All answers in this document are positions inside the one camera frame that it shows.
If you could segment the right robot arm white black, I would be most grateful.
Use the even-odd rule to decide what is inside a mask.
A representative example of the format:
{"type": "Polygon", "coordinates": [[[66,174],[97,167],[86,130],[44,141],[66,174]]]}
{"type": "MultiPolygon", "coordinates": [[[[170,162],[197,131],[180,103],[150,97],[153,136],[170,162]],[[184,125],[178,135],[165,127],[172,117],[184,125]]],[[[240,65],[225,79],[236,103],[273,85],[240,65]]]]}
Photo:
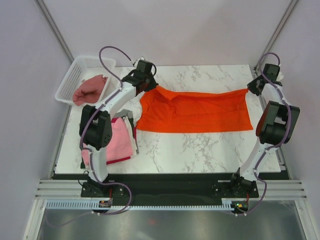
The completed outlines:
{"type": "Polygon", "coordinates": [[[262,96],[267,104],[256,127],[254,148],[231,177],[229,191],[235,197],[254,190],[267,159],[291,139],[300,115],[300,108],[291,105],[284,95],[283,85],[278,81],[280,73],[279,65],[267,63],[261,75],[247,85],[251,93],[262,96]]]}

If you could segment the orange t shirt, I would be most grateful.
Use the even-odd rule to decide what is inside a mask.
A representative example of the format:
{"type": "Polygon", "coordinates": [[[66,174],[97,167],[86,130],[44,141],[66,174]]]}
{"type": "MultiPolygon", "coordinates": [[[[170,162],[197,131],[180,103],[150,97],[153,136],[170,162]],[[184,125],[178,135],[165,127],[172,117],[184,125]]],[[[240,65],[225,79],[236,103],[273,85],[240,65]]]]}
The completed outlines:
{"type": "Polygon", "coordinates": [[[161,86],[140,99],[136,127],[155,133],[224,133],[251,131],[247,89],[224,93],[177,92],[161,86]]]}

